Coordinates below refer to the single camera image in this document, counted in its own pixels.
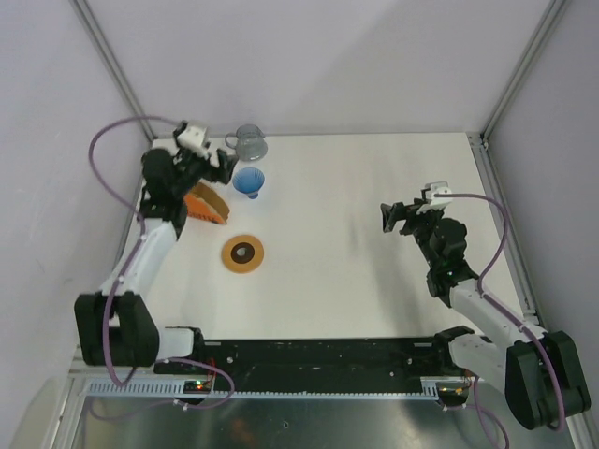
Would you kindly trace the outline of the blue cone dripper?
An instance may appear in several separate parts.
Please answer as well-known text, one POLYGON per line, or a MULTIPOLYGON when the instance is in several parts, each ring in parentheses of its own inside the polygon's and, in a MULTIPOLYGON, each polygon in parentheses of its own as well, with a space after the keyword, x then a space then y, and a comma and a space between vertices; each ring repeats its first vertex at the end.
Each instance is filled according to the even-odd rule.
POLYGON ((264 182, 264 173, 255 167, 246 167, 239 170, 232 179, 233 187, 249 199, 258 198, 264 182))

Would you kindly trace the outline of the clear glass server jug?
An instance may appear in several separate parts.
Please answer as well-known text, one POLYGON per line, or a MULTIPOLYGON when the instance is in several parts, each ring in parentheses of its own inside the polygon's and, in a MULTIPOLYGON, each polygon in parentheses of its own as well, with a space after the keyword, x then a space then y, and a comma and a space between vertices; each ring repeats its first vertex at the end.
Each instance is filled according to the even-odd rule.
POLYGON ((235 151, 242 162, 254 162, 264 158, 268 143, 261 129, 254 124, 244 124, 235 132, 225 135, 225 144, 235 151))

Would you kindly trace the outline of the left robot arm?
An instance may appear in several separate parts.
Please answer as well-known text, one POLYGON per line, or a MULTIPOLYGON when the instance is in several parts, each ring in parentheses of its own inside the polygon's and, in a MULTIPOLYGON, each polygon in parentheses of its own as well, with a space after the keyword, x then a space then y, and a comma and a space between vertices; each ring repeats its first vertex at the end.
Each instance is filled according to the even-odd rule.
POLYGON ((237 156, 222 149, 212 153, 206 144, 199 152, 181 146, 176 154, 155 148, 142 155, 144 186, 134 209, 138 239, 100 289, 79 295, 75 302, 86 364, 139 368, 159 358, 162 333, 144 297, 182 234, 187 219, 184 197, 200 181, 229 184, 237 163, 237 156))

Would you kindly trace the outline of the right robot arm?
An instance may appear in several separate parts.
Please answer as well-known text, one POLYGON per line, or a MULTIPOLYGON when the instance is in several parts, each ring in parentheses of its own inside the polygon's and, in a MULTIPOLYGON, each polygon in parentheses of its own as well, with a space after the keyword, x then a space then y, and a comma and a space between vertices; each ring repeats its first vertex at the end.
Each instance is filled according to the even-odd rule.
POLYGON ((449 194, 411 205, 383 204, 382 227, 411 236, 425 258, 433 297, 480 329, 464 329, 433 349, 431 363, 443 375, 467 369, 503 393, 509 410, 527 429, 558 429, 588 411, 591 396, 573 339, 525 321, 486 291, 465 258, 465 224, 444 216, 449 194))

